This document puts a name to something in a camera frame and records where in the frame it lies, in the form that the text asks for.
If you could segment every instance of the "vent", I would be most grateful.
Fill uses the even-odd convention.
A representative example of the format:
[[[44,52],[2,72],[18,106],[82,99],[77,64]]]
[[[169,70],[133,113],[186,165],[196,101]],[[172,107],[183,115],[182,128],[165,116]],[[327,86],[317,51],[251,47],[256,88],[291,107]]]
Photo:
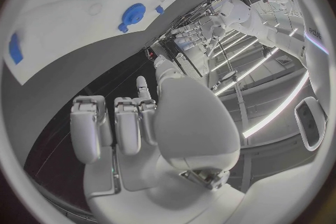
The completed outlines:
[[[286,55],[281,56],[279,58],[276,58],[276,60],[278,62],[280,62],[280,64],[282,64],[283,66],[285,66],[286,64],[292,62],[292,59],[290,57],[286,56]]]

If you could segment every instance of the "dark floor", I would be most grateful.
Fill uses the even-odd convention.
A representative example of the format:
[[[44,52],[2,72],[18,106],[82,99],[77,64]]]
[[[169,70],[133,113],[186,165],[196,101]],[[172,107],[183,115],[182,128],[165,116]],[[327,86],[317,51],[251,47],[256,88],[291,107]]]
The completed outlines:
[[[95,79],[78,95],[103,95],[114,129],[114,99],[137,97],[136,78],[144,76],[152,98],[157,101],[155,69],[144,52],[139,52]],[[28,174],[46,190],[80,209],[90,211],[83,194],[84,164],[74,155],[69,113],[72,99],[44,128],[25,163]]]

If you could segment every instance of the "blue plastic part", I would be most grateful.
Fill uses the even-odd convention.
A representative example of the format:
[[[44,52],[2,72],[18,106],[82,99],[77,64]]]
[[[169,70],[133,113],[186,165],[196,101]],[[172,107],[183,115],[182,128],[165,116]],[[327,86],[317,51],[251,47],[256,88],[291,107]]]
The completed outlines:
[[[124,24],[120,24],[120,25],[118,26],[118,29],[119,29],[121,32],[123,32],[124,34],[125,34],[126,32],[128,32],[128,28],[127,28],[127,26],[124,25]]]
[[[19,62],[23,60],[24,57],[22,56],[22,53],[21,53],[20,41],[18,39],[17,34],[12,35],[9,49],[10,49],[10,55],[13,61],[15,62],[15,64],[18,64]]]
[[[124,25],[137,24],[142,20],[145,11],[146,7],[143,4],[137,3],[130,6],[124,12],[122,17]]]
[[[156,12],[159,13],[159,14],[163,14],[163,13],[165,13],[164,8],[161,7],[161,6],[157,6],[157,7],[155,8],[155,10],[156,10]]]

